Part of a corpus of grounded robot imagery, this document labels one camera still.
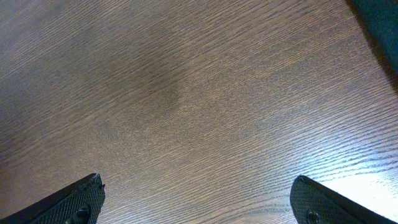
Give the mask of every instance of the black fabric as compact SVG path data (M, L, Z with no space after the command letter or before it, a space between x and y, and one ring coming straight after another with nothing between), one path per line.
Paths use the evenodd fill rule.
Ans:
M302 175L294 180L290 204L299 224L397 224Z
M398 0L351 0L369 32L398 72Z

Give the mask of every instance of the black object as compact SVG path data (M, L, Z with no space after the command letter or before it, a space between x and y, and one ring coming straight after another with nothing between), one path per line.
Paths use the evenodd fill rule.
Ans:
M294 180L290 204L299 224L397 224L303 175Z
M3 223L95 224L105 201L99 174L90 174L39 202L0 220Z
M351 0L371 35L398 72L398 0Z

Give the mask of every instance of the dark brown wood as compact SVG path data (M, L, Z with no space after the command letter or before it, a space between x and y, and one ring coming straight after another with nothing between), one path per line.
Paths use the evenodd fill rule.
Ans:
M99 223L295 223L303 174L398 221L397 82L343 0L6 2L0 53L0 217L99 172Z

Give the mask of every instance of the black textured grip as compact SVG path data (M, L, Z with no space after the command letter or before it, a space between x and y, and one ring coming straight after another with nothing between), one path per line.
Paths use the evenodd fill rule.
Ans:
M302 175L294 180L290 204L299 224L396 224Z
M88 221L94 224L105 201L104 185L99 174L90 174L41 201L0 220L0 223L74 223L79 211L88 213Z

